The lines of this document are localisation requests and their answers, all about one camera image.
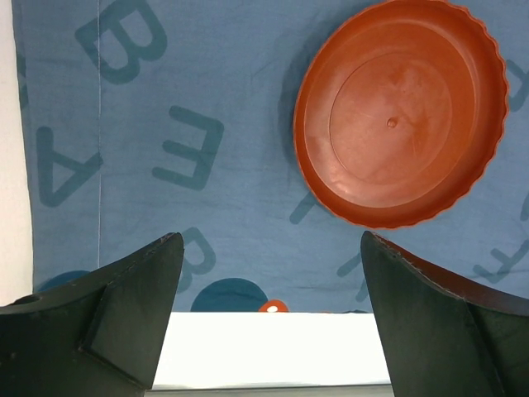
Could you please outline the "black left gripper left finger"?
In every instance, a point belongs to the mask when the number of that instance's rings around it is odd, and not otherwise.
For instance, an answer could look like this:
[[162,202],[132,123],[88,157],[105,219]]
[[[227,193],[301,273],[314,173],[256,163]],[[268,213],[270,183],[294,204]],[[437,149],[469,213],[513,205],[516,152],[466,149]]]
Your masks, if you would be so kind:
[[142,396],[152,388],[183,264],[169,233],[1,308],[3,396]]

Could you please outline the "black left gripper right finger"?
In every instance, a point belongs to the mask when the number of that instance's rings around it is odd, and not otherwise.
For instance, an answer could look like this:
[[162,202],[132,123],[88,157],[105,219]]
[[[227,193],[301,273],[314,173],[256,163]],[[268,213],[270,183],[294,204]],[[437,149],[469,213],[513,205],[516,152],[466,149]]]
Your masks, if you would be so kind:
[[360,254],[394,395],[528,394],[527,299],[372,232]]

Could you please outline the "blue letter-print cloth napkin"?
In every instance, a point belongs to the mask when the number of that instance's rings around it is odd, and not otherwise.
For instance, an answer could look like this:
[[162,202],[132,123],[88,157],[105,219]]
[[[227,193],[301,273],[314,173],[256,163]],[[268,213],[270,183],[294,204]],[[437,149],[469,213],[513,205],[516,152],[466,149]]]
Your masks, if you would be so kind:
[[363,230],[307,189],[293,108],[364,1],[12,3],[35,290],[167,232],[175,309],[362,313]]

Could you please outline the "red round plastic plate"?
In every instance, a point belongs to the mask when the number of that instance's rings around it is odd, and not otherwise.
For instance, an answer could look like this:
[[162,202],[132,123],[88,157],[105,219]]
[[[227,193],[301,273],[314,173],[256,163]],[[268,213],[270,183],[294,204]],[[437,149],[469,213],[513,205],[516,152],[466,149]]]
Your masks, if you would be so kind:
[[410,227],[464,197],[509,113],[498,42],[467,7],[383,1],[344,22],[307,69],[293,116],[298,165],[347,222]]

